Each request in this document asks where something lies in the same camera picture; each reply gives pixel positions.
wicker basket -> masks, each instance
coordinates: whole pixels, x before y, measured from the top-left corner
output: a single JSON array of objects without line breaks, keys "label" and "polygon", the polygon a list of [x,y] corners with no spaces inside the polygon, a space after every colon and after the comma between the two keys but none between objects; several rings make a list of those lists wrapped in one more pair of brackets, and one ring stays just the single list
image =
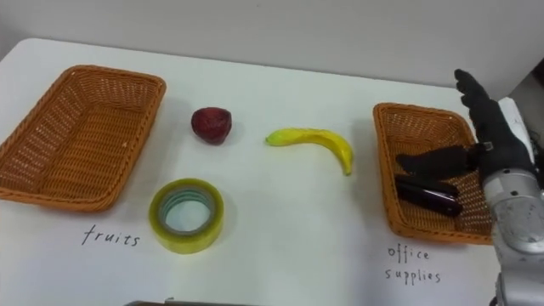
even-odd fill
[{"label": "wicker basket", "polygon": [[450,145],[474,143],[467,123],[457,114],[414,105],[382,103],[374,107],[382,173],[383,204],[389,227],[397,235],[431,241],[490,244],[491,216],[479,187],[478,174],[453,178],[463,211],[457,218],[442,216],[400,201],[394,175],[404,173],[395,157],[421,154]]},{"label": "wicker basket", "polygon": [[68,69],[0,146],[0,198],[80,212],[111,207],[165,90],[157,76]]}]

yellow banana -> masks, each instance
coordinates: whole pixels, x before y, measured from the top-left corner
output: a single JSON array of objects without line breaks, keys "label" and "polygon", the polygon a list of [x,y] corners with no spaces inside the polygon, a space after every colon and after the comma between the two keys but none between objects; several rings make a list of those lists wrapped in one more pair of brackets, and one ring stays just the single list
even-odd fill
[{"label": "yellow banana", "polygon": [[348,141],[342,136],[327,130],[314,128],[282,128],[269,135],[266,143],[273,146],[312,143],[323,145],[331,150],[342,163],[343,173],[351,174],[353,152]]}]

red apple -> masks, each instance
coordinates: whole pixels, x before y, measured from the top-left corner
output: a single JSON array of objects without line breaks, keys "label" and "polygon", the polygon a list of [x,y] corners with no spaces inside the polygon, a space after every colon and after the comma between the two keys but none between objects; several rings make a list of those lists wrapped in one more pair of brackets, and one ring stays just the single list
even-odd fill
[{"label": "red apple", "polygon": [[211,145],[221,145],[232,128],[232,116],[228,110],[206,107],[193,113],[190,120],[193,132]]}]

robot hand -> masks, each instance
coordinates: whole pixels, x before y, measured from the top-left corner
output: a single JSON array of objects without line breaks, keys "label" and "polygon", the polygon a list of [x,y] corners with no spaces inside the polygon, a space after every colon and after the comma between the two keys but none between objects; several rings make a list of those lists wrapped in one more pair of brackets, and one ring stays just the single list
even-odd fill
[{"label": "robot hand", "polygon": [[501,265],[491,304],[544,305],[544,202],[529,152],[473,76],[456,70],[455,77],[476,137],[485,147],[479,179],[494,220],[493,243]]}]

